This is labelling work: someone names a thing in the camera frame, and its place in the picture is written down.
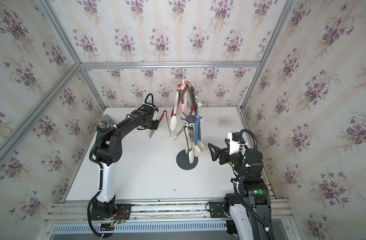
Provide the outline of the black silicone tip tongs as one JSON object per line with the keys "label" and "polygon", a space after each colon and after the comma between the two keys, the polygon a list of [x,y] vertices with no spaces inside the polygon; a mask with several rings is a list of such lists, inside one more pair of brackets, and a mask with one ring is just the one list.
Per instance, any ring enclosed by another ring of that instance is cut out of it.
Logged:
{"label": "black silicone tip tongs", "polygon": [[190,93],[194,113],[197,114],[198,113],[198,104],[197,104],[197,101],[196,101],[196,94],[195,94],[195,89],[194,89],[193,85],[190,85],[189,93]]}

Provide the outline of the steel tongs cream silicone tips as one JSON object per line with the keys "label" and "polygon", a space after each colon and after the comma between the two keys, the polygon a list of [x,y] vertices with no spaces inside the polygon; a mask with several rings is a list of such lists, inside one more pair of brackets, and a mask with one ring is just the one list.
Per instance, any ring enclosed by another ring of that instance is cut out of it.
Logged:
{"label": "steel tongs cream silicone tips", "polygon": [[195,147],[194,147],[194,125],[185,126],[185,136],[187,142],[187,153],[189,163],[193,164],[195,159]]}

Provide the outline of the grey sponge block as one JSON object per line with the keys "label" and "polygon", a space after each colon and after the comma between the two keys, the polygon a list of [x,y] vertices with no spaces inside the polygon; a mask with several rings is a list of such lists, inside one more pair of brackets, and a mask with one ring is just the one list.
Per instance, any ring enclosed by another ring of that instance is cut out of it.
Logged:
{"label": "grey sponge block", "polygon": [[109,115],[103,115],[103,116],[101,116],[98,119],[100,119],[101,121],[106,120],[107,122],[108,121],[111,121],[111,126],[113,126],[114,124],[116,124],[115,120],[113,118],[111,118]]}

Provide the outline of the red silicone tip tongs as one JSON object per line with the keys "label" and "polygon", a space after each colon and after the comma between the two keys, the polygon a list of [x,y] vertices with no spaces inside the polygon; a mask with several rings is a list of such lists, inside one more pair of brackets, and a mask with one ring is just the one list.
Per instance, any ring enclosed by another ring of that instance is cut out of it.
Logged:
{"label": "red silicone tip tongs", "polygon": [[192,102],[191,102],[191,97],[190,97],[190,85],[191,82],[190,81],[186,81],[184,83],[184,92],[183,95],[186,97],[187,99],[187,105],[186,105],[186,113],[190,113],[190,114],[194,114],[194,110],[193,110],[193,106],[192,106]]}

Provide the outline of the dark grey utensil rack stand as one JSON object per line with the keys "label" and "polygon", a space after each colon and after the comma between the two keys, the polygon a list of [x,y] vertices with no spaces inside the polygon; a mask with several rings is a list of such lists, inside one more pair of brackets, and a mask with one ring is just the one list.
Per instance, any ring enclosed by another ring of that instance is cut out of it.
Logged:
{"label": "dark grey utensil rack stand", "polygon": [[[195,113],[194,114],[189,114],[188,116],[185,115],[185,117],[182,118],[183,124],[194,125],[194,135],[195,135],[195,118],[196,118],[196,115],[199,115],[199,114],[198,113],[197,114],[195,114]],[[185,149],[184,149],[184,150],[182,150],[178,153],[176,161],[177,161],[178,166],[181,169],[183,169],[183,170],[192,170],[193,168],[195,168],[197,166],[197,164],[199,162],[199,156],[195,157],[193,164],[190,164],[189,159],[188,159],[188,154],[185,153]]]}

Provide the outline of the steel tongs red handle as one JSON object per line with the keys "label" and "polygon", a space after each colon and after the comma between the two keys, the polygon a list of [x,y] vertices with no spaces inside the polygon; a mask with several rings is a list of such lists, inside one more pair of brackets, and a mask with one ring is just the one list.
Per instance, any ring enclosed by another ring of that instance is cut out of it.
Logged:
{"label": "steel tongs red handle", "polygon": [[[166,123],[166,126],[167,126],[167,130],[169,131],[169,136],[171,138],[172,134],[171,134],[171,129],[170,129],[170,124],[169,124],[169,117],[168,117],[168,113],[167,113],[167,110],[163,110],[161,116],[159,117],[159,120],[158,120],[158,127],[160,126],[160,124],[162,122],[165,122]],[[153,134],[156,130],[151,130],[150,131],[150,134],[149,134],[149,138],[151,139],[153,137]]]}
{"label": "steel tongs red handle", "polygon": [[174,103],[174,107],[173,110],[171,112],[171,117],[173,117],[174,115],[176,115],[176,113],[179,111],[179,102],[180,102],[180,97],[184,92],[184,87],[182,84],[178,84],[177,86],[177,92],[176,92],[176,97],[175,97],[175,103]]}

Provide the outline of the small white steel tongs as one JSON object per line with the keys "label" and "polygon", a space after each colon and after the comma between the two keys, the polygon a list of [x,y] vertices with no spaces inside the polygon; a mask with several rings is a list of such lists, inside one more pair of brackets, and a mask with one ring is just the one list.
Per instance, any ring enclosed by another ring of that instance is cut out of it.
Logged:
{"label": "small white steel tongs", "polygon": [[200,108],[202,106],[202,103],[198,97],[196,89],[194,89],[194,95],[195,95],[195,101],[196,101],[197,107]]}

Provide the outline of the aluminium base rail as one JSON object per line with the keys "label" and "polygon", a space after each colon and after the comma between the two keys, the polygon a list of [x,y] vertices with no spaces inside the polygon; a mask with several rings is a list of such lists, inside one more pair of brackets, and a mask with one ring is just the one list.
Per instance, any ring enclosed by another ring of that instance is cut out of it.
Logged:
{"label": "aluminium base rail", "polygon": [[[160,199],[118,201],[123,223],[110,226],[111,220],[93,220],[99,233],[188,233],[214,232],[225,234],[232,229],[234,220],[212,206],[221,199]],[[37,240],[49,240],[55,235],[91,234],[87,220],[88,201],[66,201],[52,204],[44,223],[39,228]]]}

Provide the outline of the pink pen holder bucket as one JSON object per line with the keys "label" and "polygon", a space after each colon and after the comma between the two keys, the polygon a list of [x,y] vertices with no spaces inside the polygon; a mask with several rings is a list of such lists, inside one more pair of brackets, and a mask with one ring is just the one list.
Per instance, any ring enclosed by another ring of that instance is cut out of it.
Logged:
{"label": "pink pen holder bucket", "polygon": [[109,136],[111,134],[112,130],[114,130],[114,129],[115,128],[113,128],[113,127],[108,128],[108,129],[100,128],[97,132],[96,141],[99,142],[99,141],[104,140],[107,136]]}

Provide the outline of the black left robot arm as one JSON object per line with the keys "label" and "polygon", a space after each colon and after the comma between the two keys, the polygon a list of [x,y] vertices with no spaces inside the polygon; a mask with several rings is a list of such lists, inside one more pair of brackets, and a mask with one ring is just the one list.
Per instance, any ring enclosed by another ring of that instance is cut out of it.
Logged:
{"label": "black left robot arm", "polygon": [[149,93],[143,104],[126,115],[123,121],[98,131],[89,159],[99,167],[99,189],[90,200],[89,209],[108,216],[116,213],[114,179],[116,163],[123,154],[122,140],[134,129],[157,130],[160,124],[160,121],[156,120],[158,111],[154,104],[154,96]]}

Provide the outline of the steel tongs white ring large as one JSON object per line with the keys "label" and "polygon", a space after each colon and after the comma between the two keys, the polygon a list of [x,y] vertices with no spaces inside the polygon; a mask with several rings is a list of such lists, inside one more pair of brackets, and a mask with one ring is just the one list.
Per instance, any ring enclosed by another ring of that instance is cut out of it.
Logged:
{"label": "steel tongs white ring large", "polygon": [[174,108],[173,108],[173,115],[171,117],[171,124],[170,124],[170,129],[172,131],[174,131],[176,129],[176,125],[177,125],[177,111],[178,111],[178,104],[179,104],[179,98],[180,98],[180,89],[178,89],[176,91],[176,95],[175,95],[175,103],[174,103]]}

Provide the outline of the pink cat paw tongs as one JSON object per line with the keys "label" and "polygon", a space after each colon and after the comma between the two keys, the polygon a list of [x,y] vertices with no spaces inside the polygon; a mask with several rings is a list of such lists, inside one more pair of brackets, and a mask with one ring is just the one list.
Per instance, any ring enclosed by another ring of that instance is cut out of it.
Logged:
{"label": "pink cat paw tongs", "polygon": [[187,99],[183,95],[180,97],[180,102],[179,102],[179,110],[180,110],[180,112],[182,112],[182,114],[186,113],[186,105],[187,105]]}

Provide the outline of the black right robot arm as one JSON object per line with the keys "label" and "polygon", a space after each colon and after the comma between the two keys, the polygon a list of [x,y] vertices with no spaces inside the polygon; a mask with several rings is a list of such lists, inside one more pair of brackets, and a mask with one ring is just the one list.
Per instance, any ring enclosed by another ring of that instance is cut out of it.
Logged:
{"label": "black right robot arm", "polygon": [[233,170],[233,192],[223,198],[222,210],[231,220],[228,233],[241,240],[273,240],[271,197],[262,178],[263,155],[251,130],[231,132],[221,149],[208,144],[212,160]]}

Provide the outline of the coloured pens in bucket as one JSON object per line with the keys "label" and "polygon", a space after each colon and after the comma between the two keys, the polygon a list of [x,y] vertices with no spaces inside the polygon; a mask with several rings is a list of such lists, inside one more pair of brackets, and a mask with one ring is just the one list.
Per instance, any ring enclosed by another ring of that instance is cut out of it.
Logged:
{"label": "coloured pens in bucket", "polygon": [[97,123],[94,126],[94,130],[97,132],[100,129],[109,129],[111,127],[111,121],[97,119]]}

